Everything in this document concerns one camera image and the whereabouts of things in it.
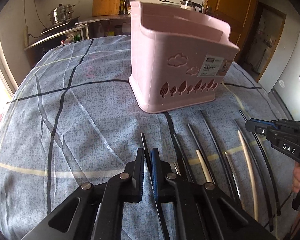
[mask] black clamp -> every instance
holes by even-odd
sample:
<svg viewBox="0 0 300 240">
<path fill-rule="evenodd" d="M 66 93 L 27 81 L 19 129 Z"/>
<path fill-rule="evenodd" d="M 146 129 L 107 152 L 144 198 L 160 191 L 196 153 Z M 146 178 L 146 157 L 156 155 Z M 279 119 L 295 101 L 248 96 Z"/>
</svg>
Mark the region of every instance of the black clamp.
<svg viewBox="0 0 300 240">
<path fill-rule="evenodd" d="M 126 164 L 124 172 L 108 182 L 86 182 L 57 206 L 22 240 L 90 240 L 100 206 L 93 240 L 121 239 L 123 205 L 141 201 L 144 174 L 144 150 Z"/>
<path fill-rule="evenodd" d="M 157 148 L 151 160 L 154 197 L 173 203 L 177 239 L 275 239 L 215 184 L 194 184 L 171 172 Z"/>
</svg>

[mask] door frame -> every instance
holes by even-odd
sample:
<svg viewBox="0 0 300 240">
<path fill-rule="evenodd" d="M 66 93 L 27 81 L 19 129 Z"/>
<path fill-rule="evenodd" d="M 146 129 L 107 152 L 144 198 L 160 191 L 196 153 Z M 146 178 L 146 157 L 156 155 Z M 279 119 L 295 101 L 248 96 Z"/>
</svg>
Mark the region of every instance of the door frame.
<svg viewBox="0 0 300 240">
<path fill-rule="evenodd" d="M 258 5 L 257 5 L 257 10 L 256 10 L 256 14 L 255 14 L 255 17 L 253 19 L 253 22 L 252 22 L 252 25 L 251 25 L 251 29 L 250 29 L 250 32 L 248 34 L 248 37 L 247 37 L 247 40 L 243 46 L 243 49 L 242 49 L 242 52 L 240 54 L 240 59 L 238 60 L 238 63 L 239 65 L 243 65 L 243 62 L 244 62 L 244 59 L 245 57 L 247 56 L 249 50 L 250 50 L 250 47 L 252 45 L 252 42 L 254 40 L 254 36 L 256 34 L 256 31 L 258 29 L 258 26 L 259 26 L 259 22 L 260 22 L 260 19 L 261 19 L 261 15 L 262 15 L 262 12 L 263 10 L 266 9 L 278 16 L 280 16 L 282 18 L 282 23 L 281 23 L 281 26 L 280 26 L 280 29 L 279 29 L 279 35 L 278 35 L 278 38 L 277 40 L 275 41 L 272 49 L 271 49 L 271 53 L 270 53 L 270 56 L 268 58 L 268 60 L 266 61 L 266 64 L 264 65 L 264 67 L 262 68 L 259 76 L 255 79 L 256 82 L 259 82 L 260 78 L 262 77 L 263 73 L 265 72 L 266 68 L 268 67 L 271 59 L 272 59 L 272 56 L 278 46 L 278 43 L 279 43 L 279 40 L 281 38 L 281 34 L 282 34 L 282 31 L 283 31 L 283 27 L 284 27 L 284 23 L 285 23 L 285 20 L 286 20 L 286 14 L 284 14 L 283 12 L 277 10 L 276 8 L 273 8 L 267 4 L 264 4 L 264 3 L 261 3 L 259 2 Z"/>
</svg>

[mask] food container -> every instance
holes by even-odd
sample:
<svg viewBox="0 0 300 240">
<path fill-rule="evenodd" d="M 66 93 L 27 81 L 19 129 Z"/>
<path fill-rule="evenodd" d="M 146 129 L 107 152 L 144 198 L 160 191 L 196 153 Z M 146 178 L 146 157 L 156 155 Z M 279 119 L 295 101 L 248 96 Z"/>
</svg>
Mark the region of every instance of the food container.
<svg viewBox="0 0 300 240">
<path fill-rule="evenodd" d="M 132 1 L 130 85 L 139 107 L 160 113 L 215 99 L 239 51 L 211 16 Z"/>
<path fill-rule="evenodd" d="M 57 8 L 54 8 L 50 14 L 48 14 L 48 16 L 50 16 L 50 21 L 51 24 L 57 24 L 57 23 L 61 23 L 64 22 L 66 20 L 70 20 L 72 18 L 72 7 L 75 6 L 74 5 L 70 5 L 70 4 L 65 4 L 62 5 L 62 3 L 59 4 L 59 6 Z"/>
</svg>

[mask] pot lid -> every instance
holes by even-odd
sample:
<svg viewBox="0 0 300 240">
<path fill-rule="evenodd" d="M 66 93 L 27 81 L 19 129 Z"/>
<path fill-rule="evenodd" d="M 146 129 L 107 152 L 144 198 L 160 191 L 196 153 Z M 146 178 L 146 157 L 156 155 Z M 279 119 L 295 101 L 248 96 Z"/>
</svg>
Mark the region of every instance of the pot lid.
<svg viewBox="0 0 300 240">
<path fill-rule="evenodd" d="M 54 8 L 54 9 L 51 11 L 51 13 L 56 12 L 56 11 L 58 11 L 59 9 L 63 9 L 63 8 L 66 8 L 66 7 L 71 7 L 71 6 L 73 6 L 73 5 L 71 5 L 71 4 L 65 4 L 65 5 L 62 5 L 62 3 L 60 3 L 60 4 L 58 4 L 58 7 Z"/>
</svg>

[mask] soy sauce bottle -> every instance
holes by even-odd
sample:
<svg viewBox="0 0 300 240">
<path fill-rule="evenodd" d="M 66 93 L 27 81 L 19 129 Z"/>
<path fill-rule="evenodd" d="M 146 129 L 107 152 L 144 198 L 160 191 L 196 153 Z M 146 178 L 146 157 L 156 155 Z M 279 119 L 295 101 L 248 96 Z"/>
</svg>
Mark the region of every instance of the soy sauce bottle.
<svg viewBox="0 0 300 240">
<path fill-rule="evenodd" d="M 129 0 L 123 1 L 123 14 L 128 14 Z"/>
</svg>

